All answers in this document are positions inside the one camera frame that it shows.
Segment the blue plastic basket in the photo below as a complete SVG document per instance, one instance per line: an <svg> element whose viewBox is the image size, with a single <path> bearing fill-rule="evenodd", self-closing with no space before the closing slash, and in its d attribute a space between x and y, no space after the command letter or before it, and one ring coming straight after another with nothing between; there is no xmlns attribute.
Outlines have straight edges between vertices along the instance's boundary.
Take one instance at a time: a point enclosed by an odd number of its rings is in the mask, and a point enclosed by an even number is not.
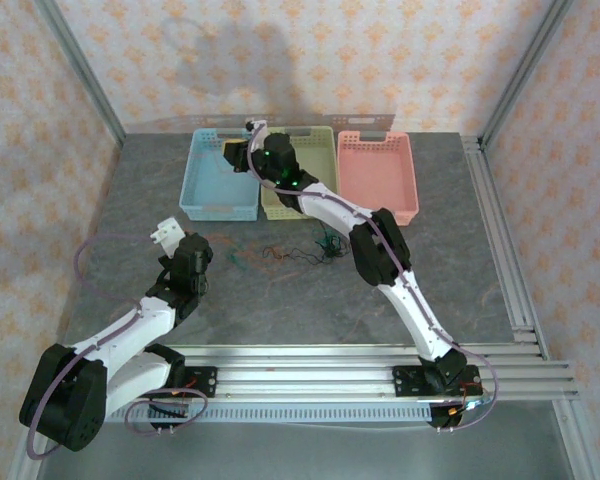
<svg viewBox="0 0 600 480"><path fill-rule="evenodd" d="M244 129L194 131L179 206L192 221L256 221L260 184L250 173L235 173L223 156L226 140L247 140Z"/></svg>

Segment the green plastic basket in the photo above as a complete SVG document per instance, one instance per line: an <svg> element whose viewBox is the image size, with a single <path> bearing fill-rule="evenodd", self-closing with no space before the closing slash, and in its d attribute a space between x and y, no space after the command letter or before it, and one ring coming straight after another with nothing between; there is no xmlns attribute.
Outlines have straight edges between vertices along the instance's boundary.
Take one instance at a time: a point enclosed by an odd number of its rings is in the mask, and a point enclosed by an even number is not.
<svg viewBox="0 0 600 480"><path fill-rule="evenodd" d="M331 191L339 192L335 137L331 127L269 127L268 132L287 134L295 149L299 166ZM260 201L267 220L307 219L306 215L285 207L277 195L265 187L261 188Z"/></svg>

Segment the pink plastic basket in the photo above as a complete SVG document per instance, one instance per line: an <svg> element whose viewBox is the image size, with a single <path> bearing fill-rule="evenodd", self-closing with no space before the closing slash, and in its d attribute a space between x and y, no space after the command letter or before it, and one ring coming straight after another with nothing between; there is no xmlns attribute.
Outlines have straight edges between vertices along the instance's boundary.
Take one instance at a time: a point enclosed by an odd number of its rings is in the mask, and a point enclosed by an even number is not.
<svg viewBox="0 0 600 480"><path fill-rule="evenodd" d="M419 213L409 135L405 132L341 131L337 138L340 195L371 210L390 210L400 226Z"/></svg>

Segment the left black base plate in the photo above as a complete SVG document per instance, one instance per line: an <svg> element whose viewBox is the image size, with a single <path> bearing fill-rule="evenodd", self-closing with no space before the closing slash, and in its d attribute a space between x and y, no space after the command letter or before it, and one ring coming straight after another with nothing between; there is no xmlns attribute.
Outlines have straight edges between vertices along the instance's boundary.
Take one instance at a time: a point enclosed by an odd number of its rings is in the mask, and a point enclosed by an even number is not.
<svg viewBox="0 0 600 480"><path fill-rule="evenodd" d="M182 386L195 389L207 398L214 398L217 388L218 368L215 366L186 366Z"/></svg>

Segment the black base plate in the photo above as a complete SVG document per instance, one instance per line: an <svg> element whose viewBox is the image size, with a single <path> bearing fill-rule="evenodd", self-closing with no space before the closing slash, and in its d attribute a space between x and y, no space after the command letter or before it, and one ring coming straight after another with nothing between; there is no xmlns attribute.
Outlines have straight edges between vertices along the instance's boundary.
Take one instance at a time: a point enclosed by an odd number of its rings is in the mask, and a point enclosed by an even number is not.
<svg viewBox="0 0 600 480"><path fill-rule="evenodd" d="M460 398L484 393L475 365L466 366L452 379L443 379L433 368L416 365L394 366L392 375L397 397Z"/></svg>
<svg viewBox="0 0 600 480"><path fill-rule="evenodd" d="M182 386L195 389L207 398L214 398L217 388L218 368L215 366L186 366Z"/></svg>

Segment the aluminium mounting rail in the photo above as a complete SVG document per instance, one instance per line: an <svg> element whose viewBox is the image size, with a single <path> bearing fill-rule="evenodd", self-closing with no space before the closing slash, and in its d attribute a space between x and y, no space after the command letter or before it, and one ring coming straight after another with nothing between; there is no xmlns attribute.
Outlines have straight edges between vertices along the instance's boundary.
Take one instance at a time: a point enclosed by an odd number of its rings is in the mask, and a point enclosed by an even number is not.
<svg viewBox="0 0 600 480"><path fill-rule="evenodd" d="M575 370L535 343L474 344L472 364L501 401L576 399ZM392 369L417 365L405 345L180 346L187 364L218 368L218 402L390 402Z"/></svg>

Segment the aluminium frame post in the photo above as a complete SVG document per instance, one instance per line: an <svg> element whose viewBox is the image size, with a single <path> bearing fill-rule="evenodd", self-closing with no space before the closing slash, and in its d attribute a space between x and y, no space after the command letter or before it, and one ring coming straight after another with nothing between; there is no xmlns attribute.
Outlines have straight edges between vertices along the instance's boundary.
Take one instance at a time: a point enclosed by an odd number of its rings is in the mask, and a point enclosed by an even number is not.
<svg viewBox="0 0 600 480"><path fill-rule="evenodd" d="M542 59L545 50L549 47L552 38L561 26L573 2L574 0L551 0L547 12L542 17L535 33L531 37L529 45L514 69L482 133L477 137L477 144L482 152L486 152L495 143L498 133Z"/></svg>
<svg viewBox="0 0 600 480"><path fill-rule="evenodd" d="M65 57L76 73L84 90L93 102L100 118L119 147L123 147L126 131L104 89L102 88L86 54L81 48L56 0L33 0Z"/></svg>

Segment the aluminium side rail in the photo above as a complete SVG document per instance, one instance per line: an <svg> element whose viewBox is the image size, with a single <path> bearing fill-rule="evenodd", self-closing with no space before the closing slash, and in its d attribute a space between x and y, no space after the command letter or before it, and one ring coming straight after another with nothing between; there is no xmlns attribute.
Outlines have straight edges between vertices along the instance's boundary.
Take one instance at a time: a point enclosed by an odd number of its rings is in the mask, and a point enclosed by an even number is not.
<svg viewBox="0 0 600 480"><path fill-rule="evenodd" d="M517 342L522 343L530 343L531 338L534 338L539 355L544 360L550 360L546 340L518 261L487 156L477 137L462 136L461 142L514 337Z"/></svg>

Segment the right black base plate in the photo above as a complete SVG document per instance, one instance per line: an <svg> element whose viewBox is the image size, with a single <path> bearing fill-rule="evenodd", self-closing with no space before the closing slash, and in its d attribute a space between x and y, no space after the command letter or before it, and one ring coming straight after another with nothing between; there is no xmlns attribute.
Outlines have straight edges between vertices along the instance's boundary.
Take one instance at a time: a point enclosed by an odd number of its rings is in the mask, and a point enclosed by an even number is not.
<svg viewBox="0 0 600 480"><path fill-rule="evenodd" d="M394 366L392 375L397 397L460 398L484 393L475 365L466 366L452 379L443 379L433 368L416 365Z"/></svg>

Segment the aluminium frame leg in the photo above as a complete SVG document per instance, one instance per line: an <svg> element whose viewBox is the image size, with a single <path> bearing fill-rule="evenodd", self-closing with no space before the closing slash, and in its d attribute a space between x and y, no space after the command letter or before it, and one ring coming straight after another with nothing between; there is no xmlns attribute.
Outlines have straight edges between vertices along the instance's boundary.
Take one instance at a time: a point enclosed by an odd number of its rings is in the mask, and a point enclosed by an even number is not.
<svg viewBox="0 0 600 480"><path fill-rule="evenodd" d="M32 460L27 454L28 429L22 428L7 480L38 480L42 460Z"/></svg>
<svg viewBox="0 0 600 480"><path fill-rule="evenodd" d="M552 405L574 480L600 480L600 458L581 402L554 400Z"/></svg>

